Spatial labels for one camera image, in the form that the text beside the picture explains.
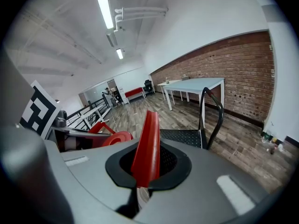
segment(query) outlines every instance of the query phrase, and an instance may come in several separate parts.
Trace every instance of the black railing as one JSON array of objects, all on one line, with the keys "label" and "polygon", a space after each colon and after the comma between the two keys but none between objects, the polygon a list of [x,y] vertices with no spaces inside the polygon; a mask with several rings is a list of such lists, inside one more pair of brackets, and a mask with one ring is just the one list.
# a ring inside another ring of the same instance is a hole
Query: black railing
[{"label": "black railing", "polygon": [[[73,125],[75,122],[77,122],[78,119],[80,119],[80,117],[84,114],[86,114],[87,112],[89,112],[90,110],[96,108],[96,107],[99,107],[101,106],[102,107],[99,109],[99,112],[101,115],[103,115],[106,110],[109,108],[109,104],[106,100],[106,97],[105,95],[103,95],[103,98],[102,99],[99,99],[93,103],[91,103],[90,105],[74,112],[73,114],[69,115],[67,118],[66,118],[66,125],[67,126],[71,126]],[[92,113],[88,118],[88,122],[90,123],[91,126],[93,126],[93,124],[95,124],[95,122],[99,119],[99,115],[97,112],[94,112]],[[81,120],[78,124],[76,124],[75,127],[73,128],[79,128],[79,129],[83,129],[83,130],[89,130],[89,127],[86,123],[86,121],[83,119]]]}]

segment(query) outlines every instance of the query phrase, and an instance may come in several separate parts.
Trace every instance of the baseboard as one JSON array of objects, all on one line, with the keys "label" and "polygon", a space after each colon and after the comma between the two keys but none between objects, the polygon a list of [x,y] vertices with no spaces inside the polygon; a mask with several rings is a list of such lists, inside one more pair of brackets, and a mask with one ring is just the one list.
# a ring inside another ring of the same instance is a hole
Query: baseboard
[{"label": "baseboard", "polygon": [[[180,96],[177,96],[177,95],[173,95],[173,96],[175,98],[181,99]],[[189,100],[192,103],[200,104],[199,100],[193,100],[193,99],[189,99]],[[215,105],[211,105],[211,104],[205,103],[205,106],[209,107],[209,108],[212,108],[212,109],[215,109],[215,110],[218,110],[217,106],[215,106]],[[231,110],[228,110],[228,109],[225,109],[225,108],[224,108],[224,113],[229,114],[231,116],[234,116],[234,117],[236,117],[238,119],[244,120],[244,121],[246,121],[248,123],[251,123],[251,124],[253,124],[253,125],[257,126],[257,127],[260,127],[263,130],[263,122],[261,122],[261,121],[249,118],[249,117],[247,117],[245,115],[236,113],[234,111],[231,111]]]},{"label": "baseboard", "polygon": [[290,144],[293,144],[294,146],[296,146],[297,148],[299,148],[299,142],[292,139],[291,137],[287,136],[285,138],[285,141],[288,141]]}]

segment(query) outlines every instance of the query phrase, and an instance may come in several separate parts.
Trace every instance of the brick wall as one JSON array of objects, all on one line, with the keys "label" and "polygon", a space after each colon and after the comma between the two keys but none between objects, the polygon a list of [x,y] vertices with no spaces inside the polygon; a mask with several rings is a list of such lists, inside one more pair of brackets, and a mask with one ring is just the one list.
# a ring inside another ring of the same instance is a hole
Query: brick wall
[{"label": "brick wall", "polygon": [[[268,32],[231,37],[193,52],[163,66],[151,74],[155,89],[157,84],[189,78],[224,77],[224,108],[258,121],[267,118],[274,89],[273,53],[270,50]],[[220,88],[213,93],[220,100]],[[199,100],[198,95],[189,94],[190,99]],[[209,97],[207,103],[213,104]]]}]

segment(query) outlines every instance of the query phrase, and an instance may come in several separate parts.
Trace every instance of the ceiling light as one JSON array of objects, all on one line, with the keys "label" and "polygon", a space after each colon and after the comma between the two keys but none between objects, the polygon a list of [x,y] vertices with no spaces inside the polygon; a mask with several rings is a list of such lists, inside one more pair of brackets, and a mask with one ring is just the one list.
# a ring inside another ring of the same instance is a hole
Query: ceiling light
[{"label": "ceiling light", "polygon": [[118,57],[119,57],[120,59],[122,59],[123,56],[122,56],[122,53],[121,53],[121,49],[117,49],[116,52],[117,52],[117,54],[118,54]]},{"label": "ceiling light", "polygon": [[104,21],[106,23],[107,29],[113,28],[112,17],[110,13],[110,7],[108,0],[98,0]]}]

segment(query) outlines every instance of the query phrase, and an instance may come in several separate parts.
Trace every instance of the ceiling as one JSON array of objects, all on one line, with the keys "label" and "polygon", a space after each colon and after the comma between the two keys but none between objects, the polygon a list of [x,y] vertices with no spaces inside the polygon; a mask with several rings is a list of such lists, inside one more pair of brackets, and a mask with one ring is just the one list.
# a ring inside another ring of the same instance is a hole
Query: ceiling
[{"label": "ceiling", "polygon": [[[166,8],[166,0],[109,3],[113,21],[116,8]],[[119,60],[106,37],[97,0],[29,0],[11,26],[4,46],[25,79],[29,83],[37,80],[52,95],[76,72],[140,56],[154,22],[155,18],[148,18],[122,23],[125,33],[120,48],[125,58]]]}]

